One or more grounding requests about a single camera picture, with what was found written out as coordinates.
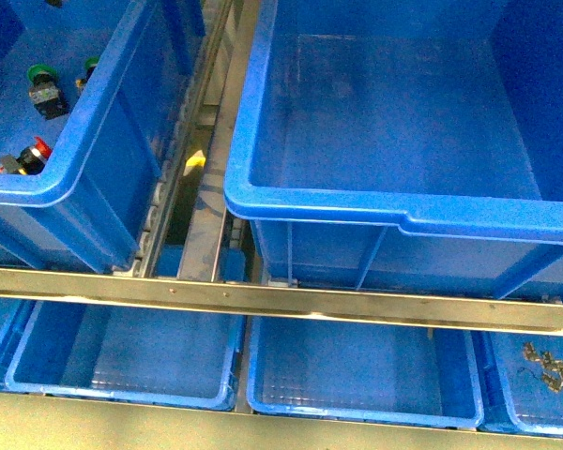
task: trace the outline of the small metal clip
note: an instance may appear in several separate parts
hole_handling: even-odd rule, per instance
[[[552,377],[548,373],[542,373],[541,379],[554,393],[558,394],[563,390],[563,379],[561,377]]]
[[[532,344],[531,342],[526,342],[524,344],[524,358],[532,363],[540,362],[540,356],[536,352],[534,344]]]

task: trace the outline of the metal rack frame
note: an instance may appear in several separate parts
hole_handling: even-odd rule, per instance
[[[232,7],[217,4],[188,101],[180,114],[178,151],[158,187],[155,225],[134,269],[116,276],[0,269],[0,296],[102,305],[165,308],[537,333],[563,336],[563,305],[398,293],[275,288],[217,282],[229,222],[222,180],[248,64],[259,0],[245,0],[236,45],[209,149],[199,203],[178,278],[150,277],[168,230],[185,148],[205,96]],[[240,369],[240,384],[243,370]],[[41,445],[33,445],[42,439]],[[105,401],[0,394],[0,448],[563,448],[563,441],[473,431],[398,427],[252,414],[242,398],[235,412],[201,412]]]

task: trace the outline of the metal part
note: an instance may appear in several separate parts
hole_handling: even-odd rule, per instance
[[[549,375],[548,373],[542,373],[542,381],[548,386],[548,388],[555,394],[558,394],[563,390],[563,379],[557,378]]]
[[[536,352],[534,344],[526,342],[524,344],[524,358],[532,363],[539,363],[541,361],[540,355]]]
[[[548,359],[542,356],[542,368],[548,370],[549,372],[554,372],[558,375],[559,379],[563,381],[563,361],[560,359]]]
[[[138,256],[138,259],[141,260],[140,270],[137,272],[138,277],[151,277],[160,255],[160,249],[174,209],[177,180],[183,172],[185,149],[188,147],[191,133],[196,127],[232,1],[206,0],[205,2],[204,9],[216,11],[215,18],[212,20],[205,18],[207,23],[206,39],[197,58],[195,75],[190,88],[186,92],[184,107],[179,114],[175,128],[175,140],[172,142],[172,147],[175,149],[173,160],[168,162],[170,168],[163,165],[161,182],[164,186],[161,188],[160,195],[162,200],[156,211],[155,226],[150,230],[145,251]]]
[[[215,132],[177,273],[179,279],[217,279],[227,215],[223,199],[223,176],[236,125],[259,6],[258,1],[246,2],[242,10]]]
[[[0,450],[562,450],[563,439],[0,394]]]
[[[563,305],[0,268],[0,297],[563,336]]]

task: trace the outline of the metal rail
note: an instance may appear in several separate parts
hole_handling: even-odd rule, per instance
[[[563,305],[0,269],[0,296],[563,336]]]
[[[563,440],[0,394],[0,450],[563,450]]]
[[[221,239],[227,219],[223,199],[223,176],[251,54],[259,5],[258,1],[247,1],[242,11],[203,180],[177,274],[179,279],[214,281],[218,277]]]

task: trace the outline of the bin bottom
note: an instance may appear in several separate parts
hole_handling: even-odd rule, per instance
[[[231,377],[224,368],[237,321],[219,314],[44,303],[25,332],[8,387],[216,408],[211,400]]]
[[[551,391],[541,379],[543,373],[558,378],[558,374],[543,370],[540,363],[524,358],[524,345],[531,344],[538,355],[548,352],[563,361],[563,337],[495,333],[490,335],[495,353],[496,372],[500,384],[499,398],[505,401],[512,430],[535,434],[563,435],[563,389]]]
[[[490,42],[296,45],[283,150],[255,185],[540,200]]]
[[[248,399],[260,413],[431,427],[481,418],[468,334],[255,319]]]

